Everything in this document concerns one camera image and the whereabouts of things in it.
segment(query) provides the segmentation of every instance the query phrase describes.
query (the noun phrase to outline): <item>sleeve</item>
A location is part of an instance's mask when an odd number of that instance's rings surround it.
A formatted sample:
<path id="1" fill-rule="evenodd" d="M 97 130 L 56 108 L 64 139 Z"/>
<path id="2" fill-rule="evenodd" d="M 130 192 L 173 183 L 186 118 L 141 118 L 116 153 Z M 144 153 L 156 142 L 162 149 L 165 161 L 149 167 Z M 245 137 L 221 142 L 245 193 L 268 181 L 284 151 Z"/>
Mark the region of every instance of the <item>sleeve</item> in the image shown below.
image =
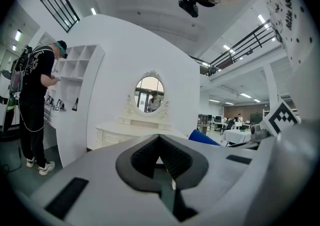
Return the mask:
<path id="1" fill-rule="evenodd" d="M 41 56 L 41 68 L 40 73 L 42 75 L 51 76 L 52 67 L 55 62 L 55 56 L 52 52 L 44 52 Z"/>

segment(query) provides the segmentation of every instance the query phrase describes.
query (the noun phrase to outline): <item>black t-shirt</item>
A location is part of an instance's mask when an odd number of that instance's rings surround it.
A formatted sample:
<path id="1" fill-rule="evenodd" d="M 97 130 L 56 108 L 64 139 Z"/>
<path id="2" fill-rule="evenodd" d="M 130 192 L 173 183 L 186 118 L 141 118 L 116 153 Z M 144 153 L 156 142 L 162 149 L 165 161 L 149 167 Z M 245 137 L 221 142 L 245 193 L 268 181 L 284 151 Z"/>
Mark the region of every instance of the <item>black t-shirt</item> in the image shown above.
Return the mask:
<path id="1" fill-rule="evenodd" d="M 23 95 L 44 96 L 47 88 L 41 83 L 41 75 L 51 76 L 55 54 L 48 45 L 36 47 L 30 54 L 23 78 Z"/>

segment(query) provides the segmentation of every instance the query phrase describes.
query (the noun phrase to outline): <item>oval mirror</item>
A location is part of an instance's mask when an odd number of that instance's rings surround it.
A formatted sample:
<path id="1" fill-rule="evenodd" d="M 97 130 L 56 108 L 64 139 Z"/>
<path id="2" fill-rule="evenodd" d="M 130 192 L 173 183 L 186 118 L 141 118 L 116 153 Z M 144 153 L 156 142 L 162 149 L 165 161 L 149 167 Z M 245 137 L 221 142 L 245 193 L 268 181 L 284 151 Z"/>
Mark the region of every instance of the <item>oval mirror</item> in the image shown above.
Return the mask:
<path id="1" fill-rule="evenodd" d="M 156 111 L 163 103 L 164 97 L 164 87 L 155 77 L 143 78 L 138 82 L 134 92 L 135 104 L 145 113 Z"/>

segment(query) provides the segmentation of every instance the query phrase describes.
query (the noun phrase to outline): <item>white sneaker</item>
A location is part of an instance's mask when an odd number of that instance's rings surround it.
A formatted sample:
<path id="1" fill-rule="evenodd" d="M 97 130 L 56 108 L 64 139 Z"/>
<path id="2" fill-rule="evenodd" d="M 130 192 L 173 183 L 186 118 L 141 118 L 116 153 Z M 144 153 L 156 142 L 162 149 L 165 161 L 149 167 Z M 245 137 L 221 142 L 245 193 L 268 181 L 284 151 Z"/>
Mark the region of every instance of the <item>white sneaker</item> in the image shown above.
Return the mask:
<path id="1" fill-rule="evenodd" d="M 45 163 L 44 167 L 39 166 L 39 174 L 47 175 L 48 172 L 52 171 L 55 168 L 56 164 L 53 161 Z"/>
<path id="2" fill-rule="evenodd" d="M 30 159 L 26 159 L 26 165 L 27 167 L 31 168 L 35 165 L 36 162 L 36 158 L 33 157 L 31 160 Z"/>

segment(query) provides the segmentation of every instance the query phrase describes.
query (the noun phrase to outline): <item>polka dot shirt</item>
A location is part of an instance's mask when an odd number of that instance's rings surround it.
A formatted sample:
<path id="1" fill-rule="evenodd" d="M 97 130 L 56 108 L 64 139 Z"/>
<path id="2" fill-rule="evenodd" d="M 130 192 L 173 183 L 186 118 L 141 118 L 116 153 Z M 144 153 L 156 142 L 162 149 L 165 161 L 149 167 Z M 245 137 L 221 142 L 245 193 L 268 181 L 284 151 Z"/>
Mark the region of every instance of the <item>polka dot shirt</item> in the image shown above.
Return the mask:
<path id="1" fill-rule="evenodd" d="M 276 39 L 295 71 L 310 53 L 319 52 L 319 32 L 303 0 L 265 0 Z"/>

